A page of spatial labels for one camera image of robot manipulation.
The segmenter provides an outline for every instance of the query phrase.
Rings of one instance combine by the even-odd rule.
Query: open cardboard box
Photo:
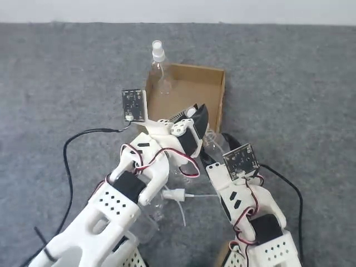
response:
[[[154,86],[155,78],[149,75],[146,83],[149,119],[169,119],[197,103],[205,104],[209,112],[209,126],[220,132],[225,92],[225,71],[217,68],[172,64],[173,90],[161,94]]]

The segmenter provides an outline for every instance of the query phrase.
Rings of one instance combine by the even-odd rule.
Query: red white wire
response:
[[[149,166],[151,166],[155,162],[155,160],[158,157],[158,155],[160,153],[162,153],[162,152],[165,152],[165,151],[174,152],[175,154],[179,155],[180,157],[185,158],[187,161],[191,162],[194,165],[194,168],[196,169],[197,173],[196,174],[186,174],[186,173],[181,171],[184,176],[191,177],[191,178],[196,178],[196,177],[200,176],[199,166],[196,163],[196,161],[194,159],[192,159],[190,156],[180,152],[177,149],[173,149],[172,147],[164,147],[163,149],[158,150],[158,152],[154,155],[154,157],[152,158],[152,160],[148,164],[140,166],[140,167],[137,167],[137,169],[139,171],[143,171],[144,169],[148,168]]]
[[[121,157],[121,155],[122,155],[123,150],[124,150],[126,147],[128,147],[131,151],[133,151],[133,152],[139,157],[139,159],[140,159],[140,165],[139,165],[139,166],[142,166],[142,165],[144,164],[144,160],[143,160],[143,158],[142,158],[142,155],[140,154],[140,152],[139,152],[137,149],[135,149],[135,148],[134,148],[133,146],[131,146],[130,144],[122,144],[122,145],[121,145],[121,148],[120,148],[120,157]]]

